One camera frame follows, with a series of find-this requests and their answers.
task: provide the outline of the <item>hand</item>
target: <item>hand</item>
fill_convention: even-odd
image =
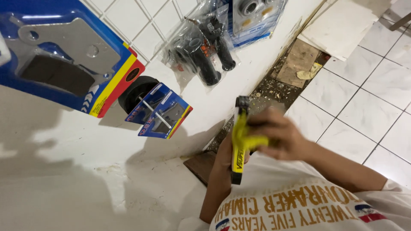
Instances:
[[[260,146],[258,151],[278,160],[306,160],[312,155],[313,142],[305,139],[297,127],[274,107],[268,107],[248,119],[249,135],[264,135],[278,140],[276,147]]]
[[[233,143],[231,142],[231,132],[229,132],[221,142],[217,151],[214,166],[221,167],[224,170],[231,171],[231,159],[233,157]],[[244,163],[250,159],[250,152],[247,152],[244,157]]]

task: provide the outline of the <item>yellow tool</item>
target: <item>yellow tool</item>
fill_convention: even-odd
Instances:
[[[247,125],[248,107],[248,96],[237,97],[232,133],[233,157],[231,162],[231,183],[235,185],[241,183],[246,152],[255,149],[259,145],[267,146],[269,144],[269,139],[266,136],[247,136],[249,131]]]

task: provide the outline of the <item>brown wooden block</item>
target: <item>brown wooden block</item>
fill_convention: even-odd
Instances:
[[[309,71],[318,53],[318,49],[297,39],[287,56],[284,66],[278,73],[276,80],[302,88],[305,80],[299,79],[296,73],[299,71]]]
[[[209,151],[184,161],[184,165],[207,186],[215,156],[213,151]]]

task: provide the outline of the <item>white tiled floor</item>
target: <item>white tiled floor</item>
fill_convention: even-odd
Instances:
[[[308,139],[411,189],[411,25],[388,29],[404,9],[398,0],[347,61],[332,57],[286,115]]]

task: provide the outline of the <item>yellow stripe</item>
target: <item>yellow stripe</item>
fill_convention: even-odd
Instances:
[[[115,87],[118,85],[120,80],[124,77],[130,67],[134,64],[137,58],[134,55],[130,55],[127,61],[123,64],[123,66],[118,70],[118,72],[114,75],[113,79],[107,84],[106,88],[97,98],[96,102],[94,103],[93,107],[91,108],[90,115],[97,117],[100,113],[102,106],[104,105],[106,99],[110,96],[113,92]]]
[[[170,139],[171,134],[173,134],[173,131],[177,128],[177,125],[180,123],[181,119],[183,119],[183,117],[184,117],[185,114],[187,113],[188,109],[190,109],[190,105],[188,105],[188,107],[185,109],[185,112],[183,113],[183,115],[181,116],[181,118],[178,119],[177,123],[174,125],[173,129],[172,129],[171,132],[169,133],[169,136],[167,137],[167,139]]]

